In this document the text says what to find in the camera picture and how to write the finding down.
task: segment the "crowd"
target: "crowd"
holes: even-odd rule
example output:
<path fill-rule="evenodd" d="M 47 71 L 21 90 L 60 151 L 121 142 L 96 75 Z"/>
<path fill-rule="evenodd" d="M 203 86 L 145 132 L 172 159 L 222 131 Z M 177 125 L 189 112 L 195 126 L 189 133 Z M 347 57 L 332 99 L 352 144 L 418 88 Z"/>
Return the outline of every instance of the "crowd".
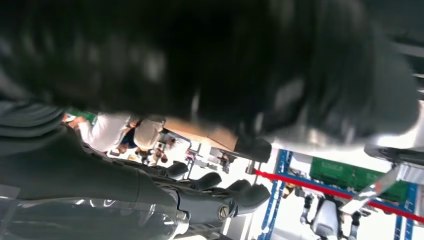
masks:
<path fill-rule="evenodd" d="M 164 129 L 165 119 L 134 118 L 125 114 L 99 113 L 96 121 L 77 116 L 67 124 L 75 129 L 81 140 L 102 153 L 116 157 L 135 149 L 139 160 L 150 166 L 169 167 L 184 160 L 191 143 Z"/>

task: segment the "screw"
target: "screw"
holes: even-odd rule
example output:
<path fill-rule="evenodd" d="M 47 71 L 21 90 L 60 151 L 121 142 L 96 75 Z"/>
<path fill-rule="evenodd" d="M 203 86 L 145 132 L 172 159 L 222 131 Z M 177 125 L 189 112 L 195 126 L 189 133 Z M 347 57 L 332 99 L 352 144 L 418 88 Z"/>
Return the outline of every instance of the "screw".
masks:
<path fill-rule="evenodd" d="M 230 214 L 230 208 L 228 207 L 228 205 L 224 204 L 219 208 L 218 218 L 219 220 L 225 220 L 229 214 Z"/>

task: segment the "black hair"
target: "black hair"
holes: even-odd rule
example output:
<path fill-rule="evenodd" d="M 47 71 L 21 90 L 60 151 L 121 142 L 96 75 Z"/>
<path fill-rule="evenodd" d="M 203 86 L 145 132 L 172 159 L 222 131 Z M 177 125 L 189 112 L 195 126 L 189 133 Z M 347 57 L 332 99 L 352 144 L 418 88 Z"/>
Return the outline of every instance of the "black hair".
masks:
<path fill-rule="evenodd" d="M 124 149 L 122 149 L 122 148 L 120 148 L 120 147 L 121 147 L 121 145 L 119 145 L 119 146 L 117 147 L 119 154 L 124 154 L 124 153 L 126 153 L 126 152 L 127 152 L 128 147 L 126 147 L 126 148 L 124 148 Z"/>
<path fill-rule="evenodd" d="M 135 127 L 140 126 L 140 124 L 142 124 L 142 121 L 143 121 L 143 120 L 138 120 L 138 121 L 137 121 L 137 123 L 135 124 Z"/>
<path fill-rule="evenodd" d="M 167 162 L 168 162 L 168 158 L 167 157 L 161 157 L 160 158 L 160 161 L 162 162 L 162 163 L 164 163 L 164 164 L 166 164 Z"/>
<path fill-rule="evenodd" d="M 146 151 L 145 150 L 138 149 L 135 154 L 137 154 L 141 158 L 147 158 L 148 156 L 152 155 L 153 153 L 152 153 L 152 150 L 151 149 L 146 150 Z"/>

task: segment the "person in white shirt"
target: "person in white shirt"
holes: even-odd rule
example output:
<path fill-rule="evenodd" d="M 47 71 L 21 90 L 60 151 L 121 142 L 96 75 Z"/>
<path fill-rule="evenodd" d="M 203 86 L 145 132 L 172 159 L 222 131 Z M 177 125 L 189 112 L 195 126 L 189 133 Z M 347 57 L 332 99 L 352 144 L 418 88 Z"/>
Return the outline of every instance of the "person in white shirt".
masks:
<path fill-rule="evenodd" d="M 99 152 L 116 148 L 124 137 L 129 115 L 99 113 L 94 126 L 84 117 L 77 117 L 69 125 L 78 126 L 82 141 Z"/>
<path fill-rule="evenodd" d="M 161 131 L 164 123 L 144 119 L 134 132 L 134 143 L 144 152 L 155 147 L 156 142 L 161 138 Z"/>
<path fill-rule="evenodd" d="M 190 145 L 191 143 L 186 139 L 170 136 L 166 141 L 166 146 L 160 159 L 155 159 L 156 165 L 168 168 L 174 164 L 174 161 L 182 162 Z"/>

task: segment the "white robot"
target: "white robot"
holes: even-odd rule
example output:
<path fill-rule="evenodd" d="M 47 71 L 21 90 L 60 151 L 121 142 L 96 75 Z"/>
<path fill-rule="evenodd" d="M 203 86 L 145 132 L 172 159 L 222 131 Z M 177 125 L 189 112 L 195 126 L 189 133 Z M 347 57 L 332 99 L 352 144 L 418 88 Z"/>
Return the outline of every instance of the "white robot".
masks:
<path fill-rule="evenodd" d="M 355 212 L 352 215 L 352 225 L 349 236 L 344 236 L 342 232 L 342 212 L 339 210 L 340 205 L 343 203 L 335 200 L 334 197 L 329 195 L 318 197 L 318 206 L 316 214 L 312 221 L 308 221 L 308 214 L 311 209 L 314 197 L 308 194 L 304 198 L 303 213 L 300 216 L 300 222 L 303 225 L 309 224 L 312 231 L 321 240 L 356 240 L 359 228 L 359 219 L 361 218 L 360 212 Z"/>

